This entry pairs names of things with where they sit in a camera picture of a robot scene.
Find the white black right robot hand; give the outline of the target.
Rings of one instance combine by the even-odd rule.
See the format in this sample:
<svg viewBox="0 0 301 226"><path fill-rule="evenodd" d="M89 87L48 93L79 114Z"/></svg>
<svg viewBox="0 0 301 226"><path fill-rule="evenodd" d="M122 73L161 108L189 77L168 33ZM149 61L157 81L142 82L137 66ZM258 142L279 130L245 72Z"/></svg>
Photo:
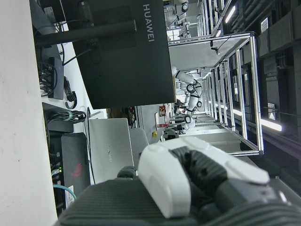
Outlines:
<svg viewBox="0 0 301 226"><path fill-rule="evenodd" d="M196 137L143 150L136 179L87 188L58 226L298 226L301 208L267 171Z"/></svg>

